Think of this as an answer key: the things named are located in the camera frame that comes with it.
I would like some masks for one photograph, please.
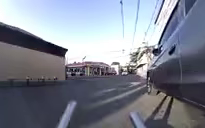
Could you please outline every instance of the car side mirror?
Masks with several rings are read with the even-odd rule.
[[[160,54],[159,48],[154,48],[152,53],[153,53],[154,56],[158,56]]]

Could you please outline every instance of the gray car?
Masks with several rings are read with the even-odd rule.
[[[178,1],[153,54],[148,93],[205,108],[205,0]]]

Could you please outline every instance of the sky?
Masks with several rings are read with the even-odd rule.
[[[137,0],[123,0],[124,38],[120,0],[0,0],[0,21],[67,48],[68,63],[86,56],[85,61],[124,65],[130,49],[141,46],[156,2],[140,1],[134,43]]]

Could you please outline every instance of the window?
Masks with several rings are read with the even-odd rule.
[[[185,0],[185,13],[188,14],[196,0]]]
[[[179,21],[178,21],[178,4],[174,8],[172,14],[170,15],[169,21],[166,24],[166,27],[163,30],[163,33],[161,35],[161,39],[159,42],[159,45],[162,45],[169,39],[169,37],[173,34],[175,29],[177,28]]]

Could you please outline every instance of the street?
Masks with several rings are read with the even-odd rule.
[[[132,128],[132,111],[149,128],[205,128],[200,110],[162,93],[147,95],[145,80],[135,75],[0,87],[0,128],[55,128],[70,100],[77,101],[70,128]]]

